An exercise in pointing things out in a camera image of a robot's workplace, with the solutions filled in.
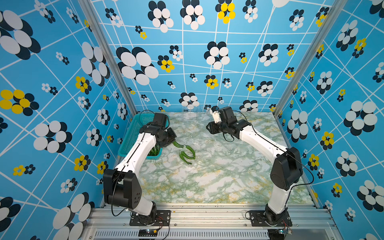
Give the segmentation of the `green peppers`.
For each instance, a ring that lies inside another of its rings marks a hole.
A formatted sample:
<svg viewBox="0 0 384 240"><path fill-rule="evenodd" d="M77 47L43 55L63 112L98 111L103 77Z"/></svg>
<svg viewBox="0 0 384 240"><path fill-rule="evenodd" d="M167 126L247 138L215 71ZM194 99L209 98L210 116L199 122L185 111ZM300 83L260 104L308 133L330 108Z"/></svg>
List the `green peppers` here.
<svg viewBox="0 0 384 240"><path fill-rule="evenodd" d="M162 148L159 145L155 145L150 152L148 153L148 156L150 157L156 157L160 155Z"/></svg>

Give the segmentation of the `clear clamshell with peppers back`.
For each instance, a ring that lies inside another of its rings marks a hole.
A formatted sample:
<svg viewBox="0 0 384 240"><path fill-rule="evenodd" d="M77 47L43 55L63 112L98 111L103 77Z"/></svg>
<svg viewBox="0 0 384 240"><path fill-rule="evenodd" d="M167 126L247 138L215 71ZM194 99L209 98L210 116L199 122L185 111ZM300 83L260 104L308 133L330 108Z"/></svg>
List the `clear clamshell with peppers back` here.
<svg viewBox="0 0 384 240"><path fill-rule="evenodd" d="M196 152L195 152L195 150L191 146L189 146L189 145L182 145L182 144L179 144L176 141L173 141L173 145L176 148L181 150L180 153L179 153L179 157L187 165L191 165L192 164L190 162L190 160L195 160L196 159Z"/></svg>

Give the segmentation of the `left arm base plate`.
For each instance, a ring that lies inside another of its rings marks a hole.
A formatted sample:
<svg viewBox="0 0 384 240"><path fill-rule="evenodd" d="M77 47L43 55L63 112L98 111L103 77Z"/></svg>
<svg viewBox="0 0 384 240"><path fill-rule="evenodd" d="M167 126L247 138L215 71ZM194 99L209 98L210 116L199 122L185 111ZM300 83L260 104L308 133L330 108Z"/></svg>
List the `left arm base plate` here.
<svg viewBox="0 0 384 240"><path fill-rule="evenodd" d="M171 220L171 211L169 210L156 210L150 213L149 216L140 215L138 213L131 213L131 220L129 225L134 227L160 227L168 226Z"/></svg>

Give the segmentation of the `right controller board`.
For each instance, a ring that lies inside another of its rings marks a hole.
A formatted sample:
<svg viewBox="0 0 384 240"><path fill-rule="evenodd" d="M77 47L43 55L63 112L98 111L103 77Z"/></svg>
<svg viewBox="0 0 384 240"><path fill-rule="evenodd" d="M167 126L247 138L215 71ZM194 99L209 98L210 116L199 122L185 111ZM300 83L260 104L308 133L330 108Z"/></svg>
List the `right controller board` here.
<svg viewBox="0 0 384 240"><path fill-rule="evenodd" d="M270 240L285 240L292 234L292 230L268 230Z"/></svg>

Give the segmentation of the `controller board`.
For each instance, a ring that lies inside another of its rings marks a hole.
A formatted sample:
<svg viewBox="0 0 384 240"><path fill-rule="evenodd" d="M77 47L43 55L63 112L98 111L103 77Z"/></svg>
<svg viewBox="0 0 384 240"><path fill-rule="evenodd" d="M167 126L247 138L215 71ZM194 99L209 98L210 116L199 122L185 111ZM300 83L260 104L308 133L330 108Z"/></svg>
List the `controller board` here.
<svg viewBox="0 0 384 240"><path fill-rule="evenodd" d="M268 230L270 240L285 240L292 234L292 230Z"/></svg>
<svg viewBox="0 0 384 240"><path fill-rule="evenodd" d="M138 233L139 240L156 240L158 237L158 229L140 229Z"/></svg>

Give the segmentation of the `clear clamshell with peppers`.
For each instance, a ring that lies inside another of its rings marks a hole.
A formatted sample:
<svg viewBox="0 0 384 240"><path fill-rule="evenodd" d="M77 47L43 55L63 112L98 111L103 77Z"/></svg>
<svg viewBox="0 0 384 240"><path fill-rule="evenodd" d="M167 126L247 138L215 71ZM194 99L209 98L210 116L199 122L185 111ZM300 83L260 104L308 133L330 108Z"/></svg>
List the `clear clamshell with peppers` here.
<svg viewBox="0 0 384 240"><path fill-rule="evenodd" d="M191 165L192 164L190 162L190 160L195 160L196 159L196 152L195 152L195 150L191 146L189 146L189 145L182 145L182 144L179 144L176 141L173 141L173 145L176 148L181 150L180 153L179 153L179 157L187 165Z"/></svg>
<svg viewBox="0 0 384 240"><path fill-rule="evenodd" d="M204 119L206 117L210 117L210 113L204 109L204 105L194 106L182 106L182 113L184 113L184 118L192 120L192 119Z"/></svg>

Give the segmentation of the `aluminium frame post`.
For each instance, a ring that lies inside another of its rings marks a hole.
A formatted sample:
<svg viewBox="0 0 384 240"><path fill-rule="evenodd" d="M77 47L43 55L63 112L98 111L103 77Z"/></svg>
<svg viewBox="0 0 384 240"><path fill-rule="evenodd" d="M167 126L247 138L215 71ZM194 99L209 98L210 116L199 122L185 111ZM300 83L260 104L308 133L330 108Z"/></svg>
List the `aluminium frame post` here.
<svg viewBox="0 0 384 240"><path fill-rule="evenodd" d="M103 51L103 54L106 58L106 61L109 65L109 68L114 75L114 78L117 82L118 88L121 91L124 99L126 100L126 103L128 105L128 108L131 112L131 114L134 116L138 113L134 102L132 98L130 97L130 93L128 92L128 88L126 86L126 83L122 77L122 74L118 68L118 64L116 63L114 59L114 54L111 50L111 48L108 45L107 39L103 33L102 25L98 21L98 17L96 12L93 10L93 6L91 1L86 0L79 0L79 4L85 14L86 19L90 22L91 27L93 27L93 33L95 35L95 38L100 46L100 48Z"/></svg>
<svg viewBox="0 0 384 240"><path fill-rule="evenodd" d="M314 58L314 55L319 48L319 46L323 43L324 39L328 35L329 31L332 29L333 25L335 24L335 21L339 17L341 11L343 10L344 6L346 5L348 1L347 0L337 0L334 1L333 5L331 6L330 13L328 14L328 18L325 20L323 25L320 27L318 32L316 33L313 41L311 42L308 50L306 51L304 57L302 58L298 69L296 70L296 73L292 80L290 80L289 84L287 85L284 93L282 94L282 97L280 98L277 108L274 111L274 117L277 119L279 113L282 111L284 105L289 100L289 97L294 89L294 87L299 83L301 77L309 67L312 59Z"/></svg>

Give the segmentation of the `aluminium frame post right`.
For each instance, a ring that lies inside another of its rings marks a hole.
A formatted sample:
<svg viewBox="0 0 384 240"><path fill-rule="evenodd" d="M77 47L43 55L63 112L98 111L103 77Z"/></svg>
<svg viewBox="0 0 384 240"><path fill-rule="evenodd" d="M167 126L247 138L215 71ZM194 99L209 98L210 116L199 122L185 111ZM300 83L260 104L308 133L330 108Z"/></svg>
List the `aluminium frame post right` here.
<svg viewBox="0 0 384 240"><path fill-rule="evenodd" d="M332 29L333 25L335 24L335 21L339 17L341 11L343 10L344 6L346 5L348 1L347 0L337 0L334 1L333 5L331 6L330 13L328 14L328 18L325 20L323 25L320 27L318 32L316 33L313 41L311 42L308 50L306 51L304 57L302 58L298 69L296 70L296 73L292 80L290 80L289 84L287 85L284 93L282 94L282 97L280 98L277 108L274 111L274 117L277 119L279 113L282 111L284 105L289 100L289 97L294 89L294 87L299 83L301 77L309 67L312 59L314 58L314 55L319 48L319 46L323 43L324 39L328 35L329 31Z"/></svg>

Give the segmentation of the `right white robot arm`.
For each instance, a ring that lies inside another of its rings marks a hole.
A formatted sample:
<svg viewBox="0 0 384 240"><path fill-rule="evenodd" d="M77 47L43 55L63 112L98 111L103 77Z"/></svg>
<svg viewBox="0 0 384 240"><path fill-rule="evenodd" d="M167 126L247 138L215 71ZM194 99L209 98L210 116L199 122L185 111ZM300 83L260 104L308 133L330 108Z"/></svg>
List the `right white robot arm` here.
<svg viewBox="0 0 384 240"><path fill-rule="evenodd" d="M284 147L258 132L245 118L238 120L231 107L217 111L210 110L213 121L206 129L210 134L222 133L239 139L262 153L271 163L270 178L273 183L272 195L266 205L264 219L270 226L287 221L287 203L294 187L303 175L300 152Z"/></svg>

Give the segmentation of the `left controller board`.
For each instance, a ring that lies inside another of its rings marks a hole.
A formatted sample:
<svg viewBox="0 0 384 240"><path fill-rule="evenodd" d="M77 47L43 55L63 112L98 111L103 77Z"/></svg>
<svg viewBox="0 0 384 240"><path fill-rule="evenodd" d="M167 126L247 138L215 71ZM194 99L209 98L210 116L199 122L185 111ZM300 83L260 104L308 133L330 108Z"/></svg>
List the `left controller board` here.
<svg viewBox="0 0 384 240"><path fill-rule="evenodd" d="M156 240L158 237L158 229L140 229L138 233L139 240Z"/></svg>

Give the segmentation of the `clear clamshell with peppers middle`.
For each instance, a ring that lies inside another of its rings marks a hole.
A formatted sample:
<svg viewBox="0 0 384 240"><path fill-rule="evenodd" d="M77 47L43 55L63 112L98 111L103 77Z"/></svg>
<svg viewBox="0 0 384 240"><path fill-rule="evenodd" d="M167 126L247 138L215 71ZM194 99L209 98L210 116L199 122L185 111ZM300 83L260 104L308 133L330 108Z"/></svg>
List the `clear clamshell with peppers middle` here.
<svg viewBox="0 0 384 240"><path fill-rule="evenodd" d="M184 118L192 120L192 119L204 119L206 117L210 117L210 113L204 109L204 105L194 106L182 106L182 113L184 113Z"/></svg>

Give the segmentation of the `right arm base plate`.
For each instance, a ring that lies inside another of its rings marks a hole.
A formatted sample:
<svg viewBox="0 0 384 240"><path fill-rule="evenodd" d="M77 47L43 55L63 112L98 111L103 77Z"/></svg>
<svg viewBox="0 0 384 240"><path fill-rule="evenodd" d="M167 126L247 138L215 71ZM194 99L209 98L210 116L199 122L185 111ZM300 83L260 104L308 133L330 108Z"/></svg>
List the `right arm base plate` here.
<svg viewBox="0 0 384 240"><path fill-rule="evenodd" d="M292 227L292 220L288 211L275 214L271 211L248 211L247 219L253 227Z"/></svg>

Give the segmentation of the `aluminium frame post left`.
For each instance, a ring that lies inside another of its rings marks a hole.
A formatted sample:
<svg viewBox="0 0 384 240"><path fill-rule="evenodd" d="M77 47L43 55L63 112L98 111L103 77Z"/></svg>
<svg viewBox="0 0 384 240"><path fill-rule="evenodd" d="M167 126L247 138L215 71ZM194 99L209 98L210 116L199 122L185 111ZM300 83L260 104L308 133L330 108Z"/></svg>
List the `aluminium frame post left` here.
<svg viewBox="0 0 384 240"><path fill-rule="evenodd" d="M131 112L131 114L134 116L138 113L134 102L132 98L130 97L130 93L128 92L128 88L126 86L126 83L122 77L122 74L118 68L118 64L116 63L114 59L114 54L111 50L111 48L108 45L107 39L103 33L102 25L98 21L98 17L96 12L93 10L93 6L91 1L86 0L79 0L79 4L85 14L86 19L90 22L91 27L93 27L93 33L95 35L95 38L100 46L100 48L103 51L103 54L106 58L106 61L109 65L109 68L114 75L114 78L117 82L118 88L121 91L124 99L126 100L126 103L128 105L128 108Z"/></svg>

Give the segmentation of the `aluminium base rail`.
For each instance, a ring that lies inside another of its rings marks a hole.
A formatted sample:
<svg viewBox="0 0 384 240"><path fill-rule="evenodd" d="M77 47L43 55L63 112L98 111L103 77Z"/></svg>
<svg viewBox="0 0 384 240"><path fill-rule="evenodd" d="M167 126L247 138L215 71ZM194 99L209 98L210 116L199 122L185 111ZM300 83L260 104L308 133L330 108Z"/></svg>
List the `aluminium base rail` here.
<svg viewBox="0 0 384 240"><path fill-rule="evenodd" d="M288 213L292 227L253 227L248 211L262 211L261 204L158 204L171 211L168 226L156 240L269 240L268 230L292 230L285 240L341 240L342 235L327 209L314 205L292 205ZM140 229L130 226L131 214L112 216L110 207L93 210L83 240L138 240Z"/></svg>

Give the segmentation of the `teal plastic basket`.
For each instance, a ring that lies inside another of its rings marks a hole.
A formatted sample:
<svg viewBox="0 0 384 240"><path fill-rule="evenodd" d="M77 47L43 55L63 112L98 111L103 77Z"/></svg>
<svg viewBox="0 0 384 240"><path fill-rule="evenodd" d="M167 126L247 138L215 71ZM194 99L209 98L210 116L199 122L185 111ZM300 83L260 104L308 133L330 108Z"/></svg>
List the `teal plastic basket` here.
<svg viewBox="0 0 384 240"><path fill-rule="evenodd" d="M119 149L119 156L133 160L138 159L138 154L141 154L148 160L159 159L163 148L159 156L150 157L148 153L155 145L159 145L161 130L172 130L167 115L161 113L135 115Z"/></svg>

